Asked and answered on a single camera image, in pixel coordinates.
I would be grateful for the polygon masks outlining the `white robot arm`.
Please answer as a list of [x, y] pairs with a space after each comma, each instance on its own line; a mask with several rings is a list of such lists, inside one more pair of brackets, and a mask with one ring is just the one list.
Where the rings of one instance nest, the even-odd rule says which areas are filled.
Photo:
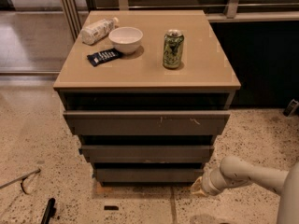
[[299, 163], [289, 171], [253, 165], [237, 156], [223, 158], [220, 165], [204, 171], [191, 185], [197, 196], [216, 196], [225, 189], [252, 183], [280, 197], [277, 224], [299, 224]]

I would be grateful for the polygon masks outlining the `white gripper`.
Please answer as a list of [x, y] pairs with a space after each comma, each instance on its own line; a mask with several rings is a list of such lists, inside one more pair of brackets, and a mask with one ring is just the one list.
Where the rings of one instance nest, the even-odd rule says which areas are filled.
[[192, 195], [205, 197], [206, 194], [216, 196], [223, 192], [224, 179], [219, 168], [205, 170], [191, 185]]

